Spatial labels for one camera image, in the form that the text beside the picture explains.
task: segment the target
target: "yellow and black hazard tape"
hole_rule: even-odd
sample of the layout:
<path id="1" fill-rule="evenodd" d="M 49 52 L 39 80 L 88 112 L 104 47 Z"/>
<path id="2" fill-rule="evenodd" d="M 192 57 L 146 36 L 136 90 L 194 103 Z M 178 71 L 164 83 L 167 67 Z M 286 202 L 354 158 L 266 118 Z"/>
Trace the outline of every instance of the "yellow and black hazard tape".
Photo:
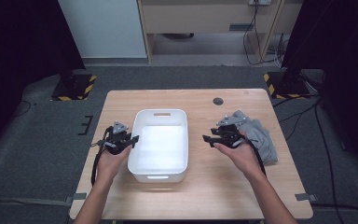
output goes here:
<path id="1" fill-rule="evenodd" d="M 269 78 L 269 74 L 264 75 L 264 80 L 267 83 L 269 94 L 271 94 L 272 99 L 292 99 L 292 98 L 307 99 L 307 98 L 310 98 L 307 95 L 300 95 L 300 94 L 278 94 L 278 93 L 276 93 L 275 88 L 271 82 L 271 79 Z"/>
<path id="2" fill-rule="evenodd" d="M 92 89 L 92 86 L 94 85 L 94 81 L 97 78 L 97 76 L 91 76 L 89 78 L 89 84 L 87 86 L 87 88 L 84 90 L 84 93 L 82 95 L 78 95 L 75 97 L 71 97 L 71 96 L 56 96 L 56 97 L 51 97 L 52 101 L 72 101 L 72 100 L 86 100 L 87 97 L 90 94 L 90 91 Z"/>

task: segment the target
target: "black curtain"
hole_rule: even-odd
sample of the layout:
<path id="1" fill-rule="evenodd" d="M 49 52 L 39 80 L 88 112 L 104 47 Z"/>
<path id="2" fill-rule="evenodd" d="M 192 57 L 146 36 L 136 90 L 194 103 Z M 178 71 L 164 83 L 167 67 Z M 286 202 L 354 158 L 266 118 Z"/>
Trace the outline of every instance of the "black curtain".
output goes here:
<path id="1" fill-rule="evenodd" d="M 0 133 L 25 86 L 59 74 L 57 59 L 85 68 L 58 1 L 0 0 Z"/>

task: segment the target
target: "black stand base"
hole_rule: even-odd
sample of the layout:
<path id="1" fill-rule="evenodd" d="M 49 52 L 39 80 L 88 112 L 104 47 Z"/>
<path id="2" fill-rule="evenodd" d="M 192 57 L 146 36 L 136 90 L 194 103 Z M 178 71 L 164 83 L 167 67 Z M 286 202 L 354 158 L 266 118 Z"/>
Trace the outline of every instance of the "black stand base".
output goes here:
<path id="1" fill-rule="evenodd" d="M 65 86 L 62 78 L 51 94 L 52 101 L 84 100 L 89 96 L 96 76 L 74 75 L 74 83 L 71 87 Z"/>
<path id="2" fill-rule="evenodd" d="M 294 85 L 287 85 L 283 82 L 283 75 L 284 72 L 268 72 L 264 75 L 272 98 L 310 97 L 310 91 L 304 81 L 298 79 Z"/>

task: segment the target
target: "gray carpet floor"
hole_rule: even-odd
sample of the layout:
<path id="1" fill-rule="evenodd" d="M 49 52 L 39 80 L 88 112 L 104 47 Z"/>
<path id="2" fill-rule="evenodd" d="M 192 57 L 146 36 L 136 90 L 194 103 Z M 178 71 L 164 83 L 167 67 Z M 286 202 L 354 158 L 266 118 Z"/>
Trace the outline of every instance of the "gray carpet floor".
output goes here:
<path id="1" fill-rule="evenodd" d="M 267 89 L 263 75 L 276 67 L 241 66 L 116 66 L 89 67 L 97 76 L 84 101 L 53 102 L 50 95 L 59 77 L 29 85 L 18 110 L 0 137 L 0 198 L 34 198 L 64 201 L 76 192 L 84 162 L 106 94 L 111 90 L 156 89 Z M 278 120 L 312 106 L 318 97 L 291 100 L 275 107 Z M 273 105 L 282 100 L 271 99 Z M 341 148 L 325 111 L 317 107 L 336 183 L 339 204 L 358 206 L 358 155 Z M 87 135 L 85 116 L 93 116 Z M 314 110 L 281 122 L 290 136 L 287 144 L 308 194 L 316 203 L 333 203 L 326 149 Z M 0 223 L 71 223 L 69 207 L 0 204 Z M 341 208 L 345 223 L 358 223 L 358 211 Z M 339 223 L 333 208 L 314 207 L 314 216 L 300 223 Z"/>

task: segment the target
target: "hand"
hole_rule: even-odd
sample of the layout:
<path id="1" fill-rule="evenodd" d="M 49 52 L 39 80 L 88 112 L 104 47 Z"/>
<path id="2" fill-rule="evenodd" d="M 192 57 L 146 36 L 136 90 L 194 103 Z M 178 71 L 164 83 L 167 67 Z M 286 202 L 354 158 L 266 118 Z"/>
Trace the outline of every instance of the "hand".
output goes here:
<path id="1" fill-rule="evenodd" d="M 247 179 L 252 180 L 255 177 L 264 175 L 260 169 L 260 165 L 258 164 L 253 149 L 249 144 L 242 143 L 240 146 L 233 149 L 215 143 L 214 147 L 227 155 L 234 162 L 235 166 L 243 172 Z"/>
<path id="2" fill-rule="evenodd" d="M 104 150 L 97 167 L 98 181 L 108 181 L 110 184 L 117 175 L 120 164 L 130 155 L 132 146 L 126 147 L 120 154 L 113 155 L 108 150 Z"/>

